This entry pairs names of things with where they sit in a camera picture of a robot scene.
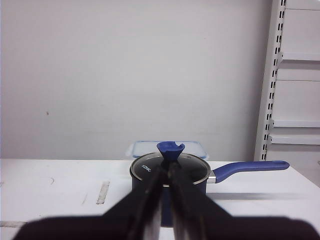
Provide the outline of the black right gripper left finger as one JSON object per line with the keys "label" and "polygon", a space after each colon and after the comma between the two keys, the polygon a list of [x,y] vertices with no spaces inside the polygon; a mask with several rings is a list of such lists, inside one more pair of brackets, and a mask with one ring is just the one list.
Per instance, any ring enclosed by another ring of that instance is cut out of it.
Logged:
{"label": "black right gripper left finger", "polygon": [[103,215],[49,217],[25,224],[23,240],[157,240],[165,173],[157,167]]}

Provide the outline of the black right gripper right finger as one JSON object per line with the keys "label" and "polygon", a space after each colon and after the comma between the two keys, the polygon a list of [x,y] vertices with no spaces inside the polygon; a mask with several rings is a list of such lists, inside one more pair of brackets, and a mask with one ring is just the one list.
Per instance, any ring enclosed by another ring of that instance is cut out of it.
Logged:
{"label": "black right gripper right finger", "polygon": [[[176,171],[174,164],[169,167],[168,175],[178,183],[183,181],[183,176]],[[311,224],[287,217],[230,215],[222,218],[221,215],[215,214],[213,209],[204,213],[199,208],[195,211],[188,210],[186,213],[176,213],[174,217],[177,218],[177,223],[173,226],[177,240],[314,240],[316,238],[316,230]]]}

